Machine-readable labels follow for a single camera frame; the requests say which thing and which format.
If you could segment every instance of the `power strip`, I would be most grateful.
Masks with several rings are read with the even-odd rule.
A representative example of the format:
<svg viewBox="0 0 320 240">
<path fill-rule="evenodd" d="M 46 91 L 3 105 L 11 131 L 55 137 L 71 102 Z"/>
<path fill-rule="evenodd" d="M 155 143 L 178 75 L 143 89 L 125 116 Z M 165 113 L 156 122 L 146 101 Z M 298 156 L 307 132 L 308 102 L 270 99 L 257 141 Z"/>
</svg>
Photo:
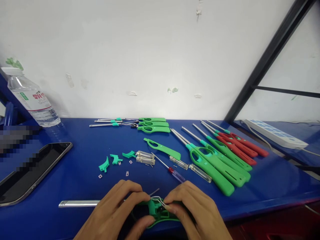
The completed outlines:
<svg viewBox="0 0 320 240">
<path fill-rule="evenodd" d="M 248 119 L 245 119 L 244 122 L 246 122 L 252 129 L 256 130 L 282 147 L 296 149 L 305 148 L 308 146 L 308 143 L 305 143 L 298 138 L 272 127 L 265 122 Z"/>
</svg>

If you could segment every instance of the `smartphone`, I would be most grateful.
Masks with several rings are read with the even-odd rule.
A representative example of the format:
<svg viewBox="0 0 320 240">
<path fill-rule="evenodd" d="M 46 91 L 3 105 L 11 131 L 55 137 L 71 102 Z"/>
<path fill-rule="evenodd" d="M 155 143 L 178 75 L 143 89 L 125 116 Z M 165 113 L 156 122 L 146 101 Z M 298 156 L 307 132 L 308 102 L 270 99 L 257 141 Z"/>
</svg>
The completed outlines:
<svg viewBox="0 0 320 240">
<path fill-rule="evenodd" d="M 0 207 L 24 200 L 71 148 L 71 142 L 47 144 L 9 174 L 0 182 Z"/>
</svg>

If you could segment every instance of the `wire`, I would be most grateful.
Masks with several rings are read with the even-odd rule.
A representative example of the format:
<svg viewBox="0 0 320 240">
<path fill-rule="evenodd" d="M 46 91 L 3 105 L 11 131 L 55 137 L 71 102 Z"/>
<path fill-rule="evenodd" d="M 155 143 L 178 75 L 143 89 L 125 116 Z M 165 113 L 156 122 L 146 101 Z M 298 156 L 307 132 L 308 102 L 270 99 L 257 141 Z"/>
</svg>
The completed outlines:
<svg viewBox="0 0 320 240">
<path fill-rule="evenodd" d="M 270 143 L 268 143 L 267 142 L 267 140 L 265 140 L 264 138 L 262 138 L 261 136 L 259 136 L 257 133 L 255 133 L 253 130 L 252 130 L 252 128 L 246 123 L 246 122 L 244 122 L 243 120 L 240 120 L 240 122 L 242 122 L 242 123 L 244 123 L 245 125 L 247 125 L 247 127 L 249 128 L 249 130 L 254 134 L 254 135 L 256 135 L 257 137 L 259 137 L 262 141 L 264 141 L 268 146 L 269 146 L 269 148 L 273 151 L 273 148 L 271 147 L 271 145 L 270 145 Z M 306 150 L 306 149 L 304 149 L 304 148 L 296 148 L 297 150 L 302 150 L 302 151 L 306 151 L 306 152 L 308 152 L 308 153 L 311 153 L 311 154 L 313 154 L 313 155 L 316 155 L 316 156 L 319 156 L 320 157 L 320 154 L 317 154 L 317 153 L 314 153 L 314 152 L 310 152 L 310 151 L 308 151 L 308 150 Z"/>
<path fill-rule="evenodd" d="M 316 156 L 319 156 L 319 157 L 320 157 L 320 154 L 317 154 L 317 153 L 314 153 L 314 152 L 310 152 L 310 151 L 308 151 L 308 150 L 305 150 L 304 148 L 296 148 L 296 149 L 303 150 L 303 151 L 306 151 L 306 152 L 308 152 L 308 153 L 311 153 L 311 154 L 313 154 L 313 155 L 316 155 Z"/>
<path fill-rule="evenodd" d="M 293 124 L 298 124 L 298 123 L 305 123 L 305 124 L 309 124 L 309 123 L 314 123 L 315 121 L 309 121 L 309 122 L 288 122 L 288 121 L 274 121 L 274 122 L 287 122 L 287 123 L 293 123 Z"/>
<path fill-rule="evenodd" d="M 155 190 L 154 192 L 150 193 L 149 196 L 152 196 L 153 194 L 155 194 L 156 192 L 158 192 L 160 190 L 160 188 L 158 188 L 157 190 Z"/>
<path fill-rule="evenodd" d="M 161 197 L 159 196 L 153 196 L 151 197 L 153 200 L 158 201 L 163 207 L 166 206 L 166 204 L 162 201 Z"/>
<path fill-rule="evenodd" d="M 252 128 L 244 121 L 240 120 L 240 122 L 243 122 L 245 125 L 247 125 L 247 127 L 249 128 L 249 130 L 254 134 L 256 135 L 258 138 L 260 138 L 262 141 L 264 141 L 268 146 L 269 148 L 271 149 L 271 151 L 273 151 L 273 147 L 271 147 L 270 143 L 268 143 L 267 140 L 265 140 L 263 137 L 259 136 L 257 133 L 255 133 Z"/>
<path fill-rule="evenodd" d="M 317 214 L 320 216 L 320 213 L 316 212 L 315 210 L 313 210 L 311 207 L 307 206 L 307 205 L 304 205 L 306 208 L 308 208 L 311 212 Z"/>
</svg>

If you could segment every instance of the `blue work surface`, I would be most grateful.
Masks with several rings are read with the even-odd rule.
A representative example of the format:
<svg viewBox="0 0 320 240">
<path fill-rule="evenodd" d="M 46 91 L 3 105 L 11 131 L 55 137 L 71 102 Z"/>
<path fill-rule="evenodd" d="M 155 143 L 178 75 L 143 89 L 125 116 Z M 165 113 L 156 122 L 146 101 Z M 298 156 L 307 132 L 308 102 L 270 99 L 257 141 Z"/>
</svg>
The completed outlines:
<svg viewBox="0 0 320 240">
<path fill-rule="evenodd" d="M 21 152 L 12 155 L 12 161 L 29 157 L 35 149 L 52 142 L 72 142 L 73 148 L 60 160 L 54 169 L 21 203 L 0 208 L 0 239 L 70 239 L 79 231 L 91 214 L 93 208 L 58 208 L 63 200 L 100 200 L 120 180 L 130 179 L 141 184 L 143 190 L 151 193 L 157 188 L 156 195 L 164 198 L 179 182 L 158 161 L 155 166 L 146 166 L 132 158 L 121 157 L 121 166 L 112 165 L 110 154 L 121 156 L 133 151 L 153 152 L 167 165 L 173 166 L 169 157 L 150 148 L 143 138 L 152 139 L 181 153 L 181 160 L 190 164 L 189 152 L 172 133 L 147 134 L 128 126 L 89 128 L 94 119 L 64 118 L 64 126 L 40 131 L 39 140 L 25 145 Z M 181 130 L 181 126 L 204 139 L 192 126 L 197 124 L 212 136 L 196 120 L 168 120 L 171 128 L 199 146 L 191 136 Z M 228 126 L 228 130 L 248 139 L 243 133 Z M 99 165 L 107 156 L 110 166 L 107 173 L 100 172 Z M 242 188 L 236 188 L 230 196 L 224 196 L 216 185 L 209 184 L 192 170 L 175 168 L 208 194 L 217 204 L 224 220 L 240 218 L 256 213 L 270 211 L 320 198 L 320 182 L 288 163 L 281 157 L 270 153 L 266 158 L 256 157 L 251 180 Z M 146 230 L 145 234 L 181 228 L 179 222 L 162 222 Z"/>
<path fill-rule="evenodd" d="M 309 145 L 305 148 L 310 152 L 314 152 L 320 154 L 320 124 L 319 123 L 289 123 L 289 122 L 266 122 L 269 125 L 278 128 L 285 133 L 294 136 L 301 141 L 308 143 Z M 250 132 L 248 127 L 244 123 L 240 123 L 240 121 L 235 121 L 236 126 L 245 129 Z M 256 132 L 265 140 L 267 140 L 271 146 L 277 149 L 279 152 L 287 155 L 293 160 L 297 161 L 302 165 L 307 166 L 320 166 L 320 157 L 314 154 L 308 153 L 306 151 L 291 149 L 281 147 L 279 144 L 270 140 L 269 138 L 263 136 L 262 134 Z"/>
</svg>

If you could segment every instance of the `water bottle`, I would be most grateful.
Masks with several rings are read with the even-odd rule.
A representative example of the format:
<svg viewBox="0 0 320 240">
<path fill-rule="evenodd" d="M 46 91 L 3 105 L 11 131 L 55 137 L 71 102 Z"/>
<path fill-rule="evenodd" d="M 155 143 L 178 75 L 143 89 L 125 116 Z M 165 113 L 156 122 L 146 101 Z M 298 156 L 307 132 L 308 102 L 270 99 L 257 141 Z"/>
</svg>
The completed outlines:
<svg viewBox="0 0 320 240">
<path fill-rule="evenodd" d="M 9 75 L 8 88 L 42 127 L 52 127 L 61 122 L 40 87 L 26 78 L 19 68 L 3 67 Z"/>
</svg>

